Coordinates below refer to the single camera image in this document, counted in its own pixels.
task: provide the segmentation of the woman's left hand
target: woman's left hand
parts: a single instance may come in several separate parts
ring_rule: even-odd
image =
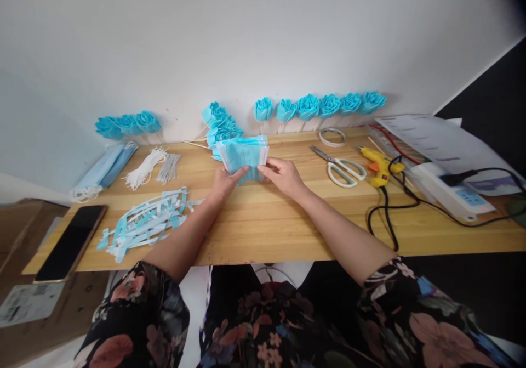
[[[215,171],[214,185],[210,191],[209,198],[223,201],[227,199],[236,184],[245,176],[250,169],[248,166],[240,168],[233,175],[229,174],[224,165],[219,166]]]

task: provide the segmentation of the floral dress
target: floral dress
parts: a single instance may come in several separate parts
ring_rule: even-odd
[[[244,280],[230,279],[217,298],[211,288],[199,366],[516,366],[466,306],[416,276],[401,257],[373,273],[358,303],[348,305],[349,316],[334,324],[288,282],[251,284],[237,298],[233,290],[250,283]],[[176,367],[189,321],[178,285],[138,262],[95,311],[75,367]],[[363,337],[344,337],[339,329],[350,326]]]

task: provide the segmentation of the glue gun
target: glue gun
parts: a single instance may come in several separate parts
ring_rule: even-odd
[[[373,162],[372,164],[367,165],[370,169],[376,172],[376,177],[371,180],[371,186],[376,188],[385,186],[387,184],[387,180],[389,179],[389,164],[393,159],[383,155],[379,151],[370,148],[365,148],[362,146],[356,147],[365,158]],[[399,173],[404,169],[405,165],[400,162],[391,165],[392,173]]]

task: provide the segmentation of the wooden tabletop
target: wooden tabletop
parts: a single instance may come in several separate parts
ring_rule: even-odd
[[[383,203],[380,190],[371,187],[369,175],[354,188],[344,189],[335,185],[327,176],[327,163],[309,146],[319,146],[329,156],[347,158],[363,166],[369,160],[362,157],[356,145],[371,146],[367,133],[359,128],[345,130],[349,142],[339,148],[322,144],[316,132],[268,136],[270,155],[293,160],[307,186],[324,198],[349,220],[367,229],[368,209]],[[78,271],[97,271],[131,268],[150,246],[131,249],[122,263],[96,246],[102,230],[113,230],[118,219],[133,205],[152,199],[163,190],[176,190],[187,186],[188,200],[205,198],[213,180],[214,169],[219,165],[206,149],[184,143],[168,145],[168,152],[180,153],[178,177],[166,186],[155,181],[161,165],[153,170],[149,183],[136,191],[125,186],[121,179],[136,169],[149,154],[151,147],[139,147],[117,180],[88,205],[109,206],[101,225],[87,248]],[[390,204],[405,205],[412,200],[395,185],[388,183]],[[499,207],[501,199],[492,201]],[[58,224],[47,242],[24,269],[24,274],[36,273],[53,249],[73,215],[82,205],[74,204]],[[526,250],[526,230],[512,220],[504,220],[481,228],[465,228],[453,223],[437,210],[420,205],[411,209],[392,210],[391,220],[400,244],[400,254],[425,256],[434,254],[506,252]],[[485,214],[487,220],[502,213]],[[392,246],[387,233],[384,215],[375,214],[373,229],[378,238]],[[236,187],[227,205],[219,214],[209,236],[203,242],[195,265],[241,264],[250,262],[309,261],[334,259],[323,238],[305,212],[286,198],[276,187],[266,182],[245,182]]]

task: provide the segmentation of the woman's right hand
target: woman's right hand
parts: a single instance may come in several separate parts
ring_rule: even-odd
[[[301,180],[296,165],[292,161],[269,157],[267,165],[258,166],[258,171],[274,183],[282,193],[295,201],[311,192]]]

